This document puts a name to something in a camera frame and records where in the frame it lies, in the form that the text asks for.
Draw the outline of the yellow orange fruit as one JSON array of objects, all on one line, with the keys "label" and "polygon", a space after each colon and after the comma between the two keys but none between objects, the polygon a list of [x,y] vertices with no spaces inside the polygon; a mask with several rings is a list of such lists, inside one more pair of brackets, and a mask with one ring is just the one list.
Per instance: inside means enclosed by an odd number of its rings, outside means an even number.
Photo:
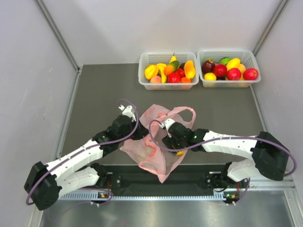
[{"label": "yellow orange fruit", "polygon": [[181,155],[183,155],[183,154],[184,154],[184,151],[178,151],[178,152],[176,153],[177,156],[181,156]]}]

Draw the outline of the green orange mango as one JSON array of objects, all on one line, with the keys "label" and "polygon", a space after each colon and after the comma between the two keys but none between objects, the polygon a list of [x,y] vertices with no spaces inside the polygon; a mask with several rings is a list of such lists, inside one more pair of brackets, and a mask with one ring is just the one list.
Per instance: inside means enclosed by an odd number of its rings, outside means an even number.
[{"label": "green orange mango", "polygon": [[167,66],[164,69],[164,73],[166,76],[168,76],[169,74],[175,72],[177,69],[179,68],[179,61],[173,61],[169,64],[167,64]]}]

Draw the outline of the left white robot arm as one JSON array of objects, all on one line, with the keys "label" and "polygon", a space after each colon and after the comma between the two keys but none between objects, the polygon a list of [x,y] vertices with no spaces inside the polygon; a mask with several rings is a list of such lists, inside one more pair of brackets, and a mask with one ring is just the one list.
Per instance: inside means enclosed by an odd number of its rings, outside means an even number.
[{"label": "left white robot arm", "polygon": [[148,130],[139,120],[120,115],[111,126],[75,151],[47,164],[37,162],[32,166],[24,185],[28,193],[26,205],[45,210],[72,191],[90,186],[107,186],[107,171],[95,161],[116,151],[124,141],[140,140],[147,135]]}]

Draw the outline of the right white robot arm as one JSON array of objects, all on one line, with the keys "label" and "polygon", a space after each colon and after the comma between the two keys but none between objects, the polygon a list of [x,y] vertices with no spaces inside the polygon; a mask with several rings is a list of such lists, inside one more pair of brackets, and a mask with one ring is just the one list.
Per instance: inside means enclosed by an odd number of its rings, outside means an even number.
[{"label": "right white robot arm", "polygon": [[217,152],[242,157],[243,161],[226,163],[221,171],[221,182],[226,187],[259,175],[274,181],[281,181],[285,176],[288,150],[268,132],[239,137],[206,129],[193,131],[172,119],[163,123],[161,128],[167,131],[162,143],[169,152],[175,153],[184,148],[193,152]]}]

